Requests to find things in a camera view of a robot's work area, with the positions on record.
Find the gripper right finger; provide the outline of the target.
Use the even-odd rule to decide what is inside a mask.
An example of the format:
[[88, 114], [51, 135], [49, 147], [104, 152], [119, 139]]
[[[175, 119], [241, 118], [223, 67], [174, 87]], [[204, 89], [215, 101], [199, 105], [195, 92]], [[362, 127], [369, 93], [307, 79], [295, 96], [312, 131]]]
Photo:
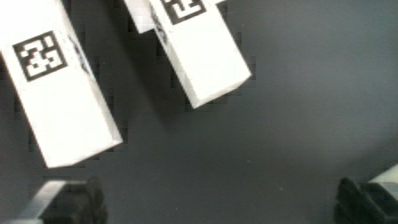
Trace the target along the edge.
[[398, 224], [398, 183], [342, 178], [335, 200], [334, 224]]

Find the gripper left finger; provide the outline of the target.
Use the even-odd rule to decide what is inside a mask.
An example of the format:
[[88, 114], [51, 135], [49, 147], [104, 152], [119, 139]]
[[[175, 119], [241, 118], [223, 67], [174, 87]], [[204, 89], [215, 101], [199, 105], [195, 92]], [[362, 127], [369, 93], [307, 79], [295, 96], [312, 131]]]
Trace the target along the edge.
[[19, 218], [37, 224], [106, 224], [108, 211], [101, 182], [85, 180], [49, 180], [44, 182]]

